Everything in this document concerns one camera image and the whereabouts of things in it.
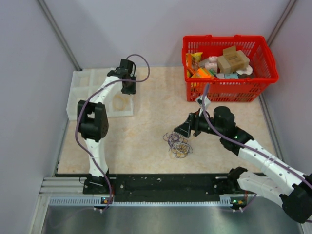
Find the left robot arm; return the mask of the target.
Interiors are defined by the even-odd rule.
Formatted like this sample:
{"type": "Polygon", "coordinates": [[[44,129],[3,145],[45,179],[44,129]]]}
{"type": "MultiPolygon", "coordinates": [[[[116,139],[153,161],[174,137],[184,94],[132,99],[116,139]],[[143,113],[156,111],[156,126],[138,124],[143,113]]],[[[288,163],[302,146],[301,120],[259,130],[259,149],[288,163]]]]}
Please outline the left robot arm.
{"type": "Polygon", "coordinates": [[[90,100],[80,100],[77,106],[78,132],[84,139],[89,156],[90,169],[84,182],[83,193],[109,194],[111,182],[105,160],[105,137],[109,130],[108,108],[112,107],[117,94],[134,95],[136,93],[136,65],[128,59],[122,59],[120,65],[108,72],[104,83],[90,100]]]}

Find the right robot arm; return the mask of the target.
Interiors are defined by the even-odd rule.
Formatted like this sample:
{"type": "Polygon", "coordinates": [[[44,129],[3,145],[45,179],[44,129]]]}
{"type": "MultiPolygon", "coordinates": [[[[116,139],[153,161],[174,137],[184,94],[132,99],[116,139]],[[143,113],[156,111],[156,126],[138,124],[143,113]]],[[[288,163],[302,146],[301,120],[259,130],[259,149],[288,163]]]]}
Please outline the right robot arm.
{"type": "Polygon", "coordinates": [[[225,149],[255,165],[264,174],[258,176],[243,168],[234,169],[227,181],[231,192],[250,191],[274,202],[298,223],[312,221],[312,176],[287,165],[265,150],[252,135],[237,127],[228,107],[216,107],[213,117],[201,109],[189,113],[174,132],[184,137],[200,133],[219,136],[225,149]]]}

